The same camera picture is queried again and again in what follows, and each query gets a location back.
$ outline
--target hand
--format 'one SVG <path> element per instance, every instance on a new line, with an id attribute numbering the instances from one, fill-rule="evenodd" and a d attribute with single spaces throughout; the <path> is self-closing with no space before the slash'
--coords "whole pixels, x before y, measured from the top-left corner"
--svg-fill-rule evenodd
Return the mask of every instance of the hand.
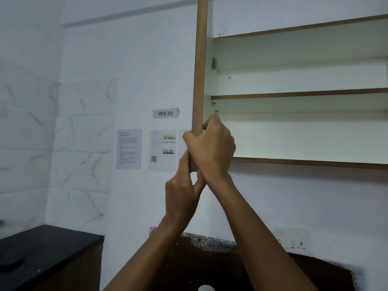
<path id="1" fill-rule="evenodd" d="M 188 151 L 179 160 L 178 171 L 166 183 L 166 216 L 181 234 L 193 217 L 199 197 L 206 183 L 197 172 L 197 182 L 193 185 L 190 177 L 190 154 Z"/>
<path id="2" fill-rule="evenodd" d="M 209 183 L 211 177 L 228 175 L 236 145 L 217 114 L 209 116 L 203 129 L 205 132 L 198 137 L 185 132 L 183 139 L 206 183 Z"/>

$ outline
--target shelf edge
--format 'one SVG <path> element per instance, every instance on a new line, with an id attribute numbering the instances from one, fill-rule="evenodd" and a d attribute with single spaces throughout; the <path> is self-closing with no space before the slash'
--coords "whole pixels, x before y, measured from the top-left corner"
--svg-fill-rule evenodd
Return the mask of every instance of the shelf edge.
<path id="1" fill-rule="evenodd" d="M 271 159 L 271 158 L 251 158 L 251 157 L 233 157 L 236 162 L 255 162 L 255 163 L 274 163 L 274 164 L 295 164 L 310 166 L 334 166 L 344 168 L 367 168 L 373 170 L 388 170 L 388 164 L 382 163 L 362 163 L 362 162 L 337 162 L 337 161 L 318 161 L 318 160 L 295 160 L 295 159 Z"/>
<path id="2" fill-rule="evenodd" d="M 388 14 L 373 15 L 373 16 L 367 16 L 367 17 L 354 18 L 354 19 L 336 20 L 336 21 L 329 21 L 329 22 L 323 22 L 323 23 L 317 23 L 317 24 L 299 25 L 299 26 L 293 26 L 293 27 L 286 27 L 282 29 L 269 29 L 266 31 L 258 31 L 253 33 L 235 34 L 231 36 L 216 37 L 216 38 L 213 38 L 213 41 L 217 42 L 217 41 L 222 41 L 225 39 L 232 39 L 232 38 L 248 38 L 248 37 L 254 37 L 254 36 L 262 36 L 265 34 L 286 33 L 289 31 L 300 31 L 303 29 L 315 29 L 320 27 L 351 24 L 351 23 L 366 22 L 366 21 L 380 20 L 380 19 L 388 19 Z"/>
<path id="3" fill-rule="evenodd" d="M 228 99 L 283 98 L 283 97 L 308 97 L 308 96 L 330 96 L 330 95 L 359 95 L 359 94 L 376 94 L 376 93 L 388 93 L 388 88 L 241 94 L 241 95 L 217 95 L 217 96 L 211 96 L 210 99 L 228 100 Z"/>

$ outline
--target tiled wall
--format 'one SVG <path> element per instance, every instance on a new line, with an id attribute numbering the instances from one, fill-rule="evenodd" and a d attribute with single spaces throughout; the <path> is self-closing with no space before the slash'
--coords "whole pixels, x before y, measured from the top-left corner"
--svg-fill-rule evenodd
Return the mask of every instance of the tiled wall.
<path id="1" fill-rule="evenodd" d="M 117 79 L 62 83 L 46 223 L 104 234 Z"/>
<path id="2" fill-rule="evenodd" d="M 0 238 L 44 223 L 58 90 L 0 59 Z"/>

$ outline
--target ws 02 sign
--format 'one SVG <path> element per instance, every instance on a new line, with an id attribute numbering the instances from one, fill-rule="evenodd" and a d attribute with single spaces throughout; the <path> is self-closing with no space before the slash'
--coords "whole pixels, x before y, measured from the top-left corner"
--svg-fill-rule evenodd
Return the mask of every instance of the ws 02 sign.
<path id="1" fill-rule="evenodd" d="M 176 118 L 179 117 L 179 108 L 156 109 L 153 111 L 154 118 Z"/>

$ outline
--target person's left hand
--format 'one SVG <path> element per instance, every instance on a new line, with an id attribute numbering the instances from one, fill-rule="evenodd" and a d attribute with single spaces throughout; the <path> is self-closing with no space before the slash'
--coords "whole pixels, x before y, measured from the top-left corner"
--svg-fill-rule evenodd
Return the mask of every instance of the person's left hand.
<path id="1" fill-rule="evenodd" d="M 193 185 L 190 177 L 190 153 L 183 154 L 179 160 L 178 171 L 166 183 L 166 218 L 179 231 L 184 231 L 193 217 L 199 197 L 206 183 L 200 171 L 197 172 L 197 182 Z"/>

